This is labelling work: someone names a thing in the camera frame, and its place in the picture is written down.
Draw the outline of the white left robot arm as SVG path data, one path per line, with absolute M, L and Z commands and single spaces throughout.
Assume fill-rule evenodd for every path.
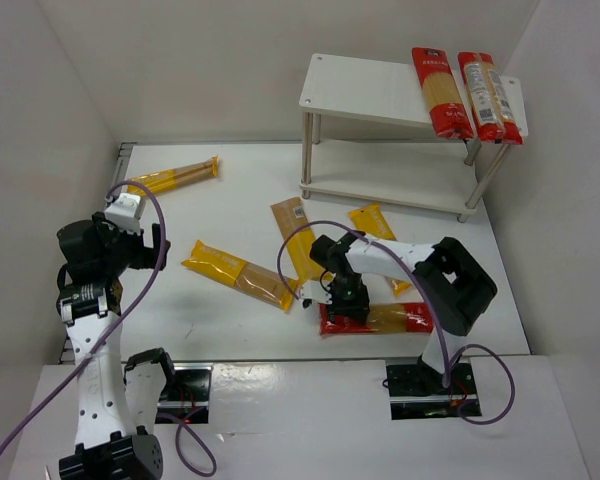
M 114 222 L 97 212 L 57 233 L 65 258 L 57 310 L 73 347 L 78 430 L 72 454 L 58 462 L 63 479 L 159 479 L 164 463 L 157 437 L 132 414 L 120 355 L 120 277 L 128 268 L 158 273 L 169 243 L 163 224 L 144 243 L 137 221 Z

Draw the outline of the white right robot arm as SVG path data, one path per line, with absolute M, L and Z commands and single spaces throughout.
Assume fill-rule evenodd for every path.
M 461 349 L 476 320 L 497 294 L 491 277 L 463 244 L 445 237 L 435 244 L 408 244 L 376 238 L 359 231 L 339 240 L 320 236 L 309 257 L 333 279 L 325 293 L 327 317 L 367 322 L 370 298 L 364 274 L 407 281 L 420 293 L 433 321 L 432 338 L 419 363 L 436 382 L 450 385 Z

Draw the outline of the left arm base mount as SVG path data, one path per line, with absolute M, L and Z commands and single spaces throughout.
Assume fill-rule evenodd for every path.
M 209 421 L 212 365 L 179 363 L 173 380 L 163 389 L 157 404 L 159 414 L 170 414 L 188 424 Z

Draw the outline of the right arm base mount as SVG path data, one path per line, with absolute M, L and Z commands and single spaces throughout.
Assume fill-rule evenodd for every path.
M 473 370 L 460 362 L 451 373 L 451 384 L 443 388 L 425 377 L 415 362 L 386 364 L 382 386 L 388 390 L 393 420 L 458 418 L 458 408 L 467 417 L 481 417 Z

